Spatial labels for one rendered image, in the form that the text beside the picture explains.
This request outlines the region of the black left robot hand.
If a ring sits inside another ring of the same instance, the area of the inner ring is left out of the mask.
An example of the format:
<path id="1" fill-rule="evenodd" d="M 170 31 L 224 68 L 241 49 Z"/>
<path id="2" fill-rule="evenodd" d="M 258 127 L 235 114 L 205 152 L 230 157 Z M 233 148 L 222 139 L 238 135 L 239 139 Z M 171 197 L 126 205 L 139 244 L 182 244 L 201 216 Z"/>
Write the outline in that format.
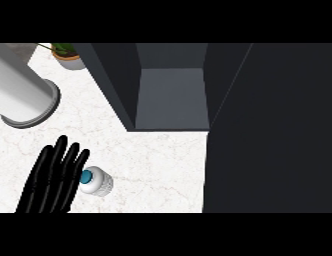
<path id="1" fill-rule="evenodd" d="M 90 150 L 80 150 L 80 143 L 68 145 L 68 136 L 58 138 L 38 155 L 27 179 L 18 213 L 64 214 L 71 211 L 83 168 Z"/>

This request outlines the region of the white water bottle blue cap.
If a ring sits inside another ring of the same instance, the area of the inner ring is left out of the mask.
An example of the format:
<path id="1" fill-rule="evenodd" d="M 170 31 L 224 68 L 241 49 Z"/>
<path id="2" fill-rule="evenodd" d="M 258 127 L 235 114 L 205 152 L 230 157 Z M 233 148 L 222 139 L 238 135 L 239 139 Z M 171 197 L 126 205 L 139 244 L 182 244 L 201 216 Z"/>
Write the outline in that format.
<path id="1" fill-rule="evenodd" d="M 90 166 L 83 170 L 80 189 L 86 194 L 99 197 L 105 197 L 112 192 L 114 178 L 97 166 Z"/>

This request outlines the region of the dark grey cabinet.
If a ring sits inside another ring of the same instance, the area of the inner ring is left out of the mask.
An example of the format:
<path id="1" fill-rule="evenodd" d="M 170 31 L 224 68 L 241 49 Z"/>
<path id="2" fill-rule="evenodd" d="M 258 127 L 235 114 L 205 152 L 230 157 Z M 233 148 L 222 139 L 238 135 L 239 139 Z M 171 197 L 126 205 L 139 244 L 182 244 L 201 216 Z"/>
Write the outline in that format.
<path id="1" fill-rule="evenodd" d="M 87 70 L 130 132 L 211 129 L 247 43 L 77 43 Z"/>

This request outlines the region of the dark grey cabinet door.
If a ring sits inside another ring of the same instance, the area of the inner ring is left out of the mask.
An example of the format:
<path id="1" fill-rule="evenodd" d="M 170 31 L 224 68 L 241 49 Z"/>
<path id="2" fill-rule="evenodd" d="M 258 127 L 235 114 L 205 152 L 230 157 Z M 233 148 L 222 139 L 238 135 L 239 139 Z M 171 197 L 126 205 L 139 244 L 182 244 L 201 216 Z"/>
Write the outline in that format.
<path id="1" fill-rule="evenodd" d="M 251 47 L 207 141 L 205 213 L 332 213 L 332 43 Z"/>

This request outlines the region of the white cylindrical canister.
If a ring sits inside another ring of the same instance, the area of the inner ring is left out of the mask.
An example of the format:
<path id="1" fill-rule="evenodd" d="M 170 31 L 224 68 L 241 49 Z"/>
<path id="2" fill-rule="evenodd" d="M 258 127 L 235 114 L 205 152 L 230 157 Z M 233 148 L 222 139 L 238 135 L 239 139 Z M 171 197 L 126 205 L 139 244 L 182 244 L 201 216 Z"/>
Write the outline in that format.
<path id="1" fill-rule="evenodd" d="M 6 124 L 27 129 L 41 124 L 61 103 L 61 89 L 43 79 L 4 43 L 0 43 L 0 115 Z"/>

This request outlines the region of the potted green plant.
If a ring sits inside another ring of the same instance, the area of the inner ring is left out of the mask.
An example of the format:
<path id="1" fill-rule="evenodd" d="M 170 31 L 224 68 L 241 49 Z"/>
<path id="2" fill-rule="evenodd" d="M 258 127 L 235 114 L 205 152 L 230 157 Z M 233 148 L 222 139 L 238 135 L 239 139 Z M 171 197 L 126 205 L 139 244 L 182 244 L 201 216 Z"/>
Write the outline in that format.
<path id="1" fill-rule="evenodd" d="M 52 52 L 55 59 L 65 69 L 77 71 L 86 68 L 81 56 L 71 43 L 52 43 L 49 46 L 38 43 L 38 46 Z"/>

